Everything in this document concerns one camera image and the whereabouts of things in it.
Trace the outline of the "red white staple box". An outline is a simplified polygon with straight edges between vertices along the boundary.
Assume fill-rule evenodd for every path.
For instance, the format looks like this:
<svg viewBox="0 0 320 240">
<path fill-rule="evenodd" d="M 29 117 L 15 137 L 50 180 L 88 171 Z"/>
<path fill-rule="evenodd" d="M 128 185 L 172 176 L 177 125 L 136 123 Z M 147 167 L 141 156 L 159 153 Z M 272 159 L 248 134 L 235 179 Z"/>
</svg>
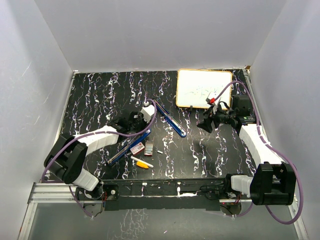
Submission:
<svg viewBox="0 0 320 240">
<path fill-rule="evenodd" d="M 141 151 L 145 149 L 145 146 L 142 142 L 137 143 L 135 146 L 133 146 L 130 151 L 133 155 L 139 154 Z"/>
</svg>

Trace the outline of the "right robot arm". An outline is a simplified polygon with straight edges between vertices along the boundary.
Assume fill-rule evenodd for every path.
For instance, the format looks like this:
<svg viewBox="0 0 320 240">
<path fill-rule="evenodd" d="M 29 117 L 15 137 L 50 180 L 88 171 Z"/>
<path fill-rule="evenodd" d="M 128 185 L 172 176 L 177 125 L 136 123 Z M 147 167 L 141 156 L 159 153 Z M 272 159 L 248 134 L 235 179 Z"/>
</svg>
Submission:
<svg viewBox="0 0 320 240">
<path fill-rule="evenodd" d="M 293 203 L 296 175 L 293 168 L 267 147 L 267 139 L 259 131 L 257 118 L 248 95 L 233 95 L 232 104 L 216 98 L 213 92 L 206 98 L 209 108 L 197 127 L 208 133 L 221 124 L 230 125 L 245 143 L 255 165 L 250 177 L 243 173 L 229 173 L 225 177 L 223 194 L 233 199 L 240 193 L 255 205 L 284 205 Z"/>
</svg>

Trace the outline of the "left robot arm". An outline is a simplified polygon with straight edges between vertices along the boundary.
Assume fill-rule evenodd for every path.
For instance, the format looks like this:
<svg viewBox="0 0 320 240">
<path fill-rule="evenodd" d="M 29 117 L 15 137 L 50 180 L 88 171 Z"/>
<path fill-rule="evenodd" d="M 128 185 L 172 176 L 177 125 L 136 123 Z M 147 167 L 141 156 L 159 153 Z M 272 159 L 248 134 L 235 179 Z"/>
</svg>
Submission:
<svg viewBox="0 0 320 240">
<path fill-rule="evenodd" d="M 44 161 L 44 173 L 50 172 L 66 185 L 85 189 L 93 200 L 103 195 L 100 180 L 84 169 L 87 155 L 118 143 L 121 138 L 136 137 L 147 129 L 154 111 L 146 108 L 119 117 L 97 130 L 80 135 L 61 134 Z"/>
</svg>

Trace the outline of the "staple tray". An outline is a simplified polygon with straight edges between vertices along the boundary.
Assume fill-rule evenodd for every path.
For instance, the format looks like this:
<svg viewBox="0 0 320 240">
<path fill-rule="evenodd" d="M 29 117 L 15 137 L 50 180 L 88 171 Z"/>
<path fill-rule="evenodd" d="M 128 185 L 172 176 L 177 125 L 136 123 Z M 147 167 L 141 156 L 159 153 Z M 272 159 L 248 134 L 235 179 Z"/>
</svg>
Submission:
<svg viewBox="0 0 320 240">
<path fill-rule="evenodd" d="M 154 143 L 153 141 L 146 141 L 144 147 L 144 155 L 151 157 L 153 155 Z"/>
</svg>

